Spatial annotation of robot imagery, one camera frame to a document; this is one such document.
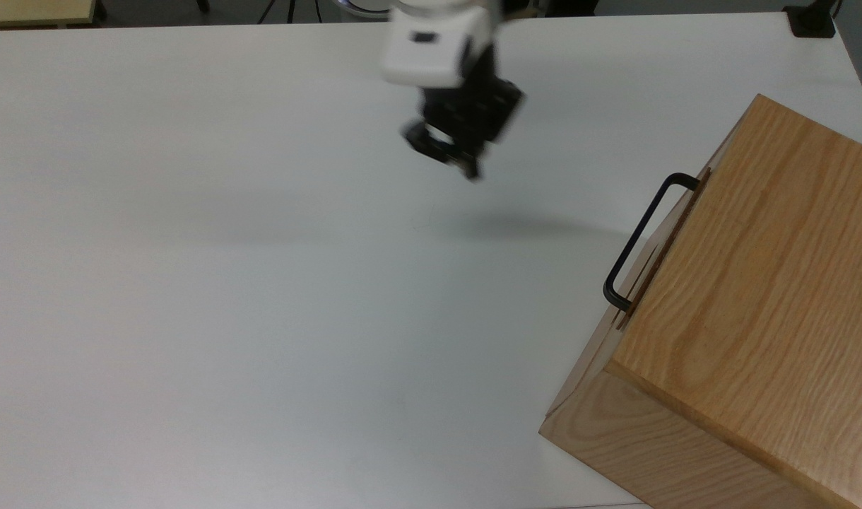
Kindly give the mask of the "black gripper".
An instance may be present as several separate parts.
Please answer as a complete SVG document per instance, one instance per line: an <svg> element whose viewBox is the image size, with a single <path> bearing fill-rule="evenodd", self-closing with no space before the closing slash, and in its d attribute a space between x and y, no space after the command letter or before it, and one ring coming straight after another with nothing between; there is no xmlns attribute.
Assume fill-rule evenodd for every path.
<svg viewBox="0 0 862 509"><path fill-rule="evenodd" d="M480 157L502 135L525 98L517 85L497 74L495 43L488 45L454 89L422 88L420 120L406 123L402 138L413 151L454 163L470 182L482 177Z"/></svg>

